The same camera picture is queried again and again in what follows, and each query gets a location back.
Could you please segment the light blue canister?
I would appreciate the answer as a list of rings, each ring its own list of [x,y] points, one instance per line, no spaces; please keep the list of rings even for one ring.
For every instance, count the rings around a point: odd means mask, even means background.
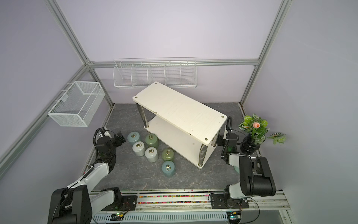
[[[127,140],[131,145],[133,145],[136,142],[140,141],[140,134],[138,132],[136,132],[136,131],[131,132],[131,133],[128,134]]]
[[[165,161],[162,164],[162,172],[167,177],[172,177],[175,174],[175,164],[173,161]]]

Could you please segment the grey canister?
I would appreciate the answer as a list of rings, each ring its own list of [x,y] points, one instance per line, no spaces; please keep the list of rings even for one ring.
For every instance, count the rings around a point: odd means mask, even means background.
[[[132,146],[132,150],[136,156],[142,157],[145,155],[145,144],[142,141],[135,142]]]
[[[145,151],[145,157],[151,163],[156,162],[158,160],[158,151],[157,151],[157,149],[155,147],[149,147]]]

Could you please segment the small green canister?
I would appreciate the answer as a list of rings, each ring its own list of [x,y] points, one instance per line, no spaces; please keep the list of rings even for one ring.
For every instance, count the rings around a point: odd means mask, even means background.
[[[159,140],[157,135],[150,133],[146,136],[145,138],[145,142],[147,144],[148,147],[154,147],[154,148],[158,148],[159,147]]]

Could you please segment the large green canister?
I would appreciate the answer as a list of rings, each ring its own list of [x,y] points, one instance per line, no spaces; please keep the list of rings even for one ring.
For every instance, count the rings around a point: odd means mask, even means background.
[[[164,161],[174,161],[174,151],[171,148],[165,149],[161,156]]]

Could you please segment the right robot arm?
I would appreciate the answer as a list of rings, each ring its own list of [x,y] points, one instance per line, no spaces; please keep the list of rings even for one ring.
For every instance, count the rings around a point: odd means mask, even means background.
[[[239,170],[239,182],[227,185],[223,192],[223,203],[228,208],[241,208],[249,197],[273,197],[276,185],[267,158],[250,157],[237,150],[238,136],[226,133],[217,144],[223,147],[221,159]]]

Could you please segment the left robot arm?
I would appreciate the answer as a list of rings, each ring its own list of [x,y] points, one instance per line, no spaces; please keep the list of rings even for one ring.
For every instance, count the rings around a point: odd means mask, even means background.
[[[93,216],[105,207],[122,207],[123,199],[118,187],[103,189],[94,197],[90,197],[90,193],[114,169],[117,148],[123,143],[125,137],[121,132],[115,133],[104,127],[95,131],[93,145],[96,159],[74,183],[53,192],[49,224],[89,224]]]

